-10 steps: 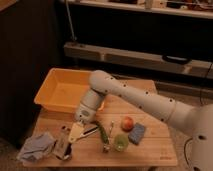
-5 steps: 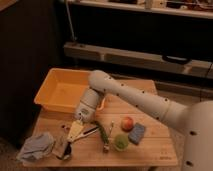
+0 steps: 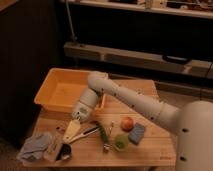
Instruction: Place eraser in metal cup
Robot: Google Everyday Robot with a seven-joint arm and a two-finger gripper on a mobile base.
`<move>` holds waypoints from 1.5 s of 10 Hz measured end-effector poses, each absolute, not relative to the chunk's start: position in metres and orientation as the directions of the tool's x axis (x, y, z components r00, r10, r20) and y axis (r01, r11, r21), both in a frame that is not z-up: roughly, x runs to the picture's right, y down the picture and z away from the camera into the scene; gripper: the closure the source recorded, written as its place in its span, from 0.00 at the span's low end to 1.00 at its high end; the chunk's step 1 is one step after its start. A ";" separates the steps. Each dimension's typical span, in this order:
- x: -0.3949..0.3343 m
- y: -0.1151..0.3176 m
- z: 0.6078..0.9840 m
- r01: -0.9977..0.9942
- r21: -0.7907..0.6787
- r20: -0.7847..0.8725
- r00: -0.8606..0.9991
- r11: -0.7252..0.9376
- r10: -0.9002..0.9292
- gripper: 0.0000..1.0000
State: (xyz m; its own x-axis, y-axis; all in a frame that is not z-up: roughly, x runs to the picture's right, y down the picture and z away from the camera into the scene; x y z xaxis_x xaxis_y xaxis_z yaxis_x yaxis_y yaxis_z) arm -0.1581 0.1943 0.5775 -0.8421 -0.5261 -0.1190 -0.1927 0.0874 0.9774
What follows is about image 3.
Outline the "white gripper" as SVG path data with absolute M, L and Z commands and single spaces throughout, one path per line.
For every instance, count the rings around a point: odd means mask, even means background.
M 82 103 L 78 103 L 71 114 L 73 119 L 78 119 L 80 122 L 85 122 L 90 117 L 90 108 Z M 55 162 L 61 150 L 62 144 L 70 143 L 72 138 L 77 134 L 81 128 L 78 120 L 71 120 L 62 138 L 61 134 L 55 134 L 51 143 L 44 152 L 44 159 L 49 162 Z

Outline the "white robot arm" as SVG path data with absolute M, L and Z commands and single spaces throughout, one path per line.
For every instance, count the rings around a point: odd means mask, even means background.
M 118 85 L 106 73 L 93 71 L 87 77 L 87 88 L 75 104 L 72 120 L 59 139 L 60 154 L 92 113 L 99 99 L 114 96 L 157 126 L 176 135 L 177 151 L 175 171 L 213 170 L 213 103 L 194 101 L 182 108 L 153 99 L 142 93 Z

